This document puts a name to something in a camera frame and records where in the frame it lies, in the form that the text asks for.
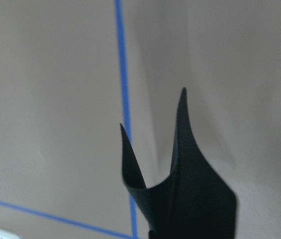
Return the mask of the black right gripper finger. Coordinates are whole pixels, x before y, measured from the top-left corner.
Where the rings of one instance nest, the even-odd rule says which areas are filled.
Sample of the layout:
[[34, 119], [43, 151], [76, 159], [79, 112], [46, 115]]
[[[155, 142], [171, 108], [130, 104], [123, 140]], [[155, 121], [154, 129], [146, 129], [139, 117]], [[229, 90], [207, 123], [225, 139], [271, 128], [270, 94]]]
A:
[[148, 232], [148, 239], [155, 239], [155, 232], [153, 230]]

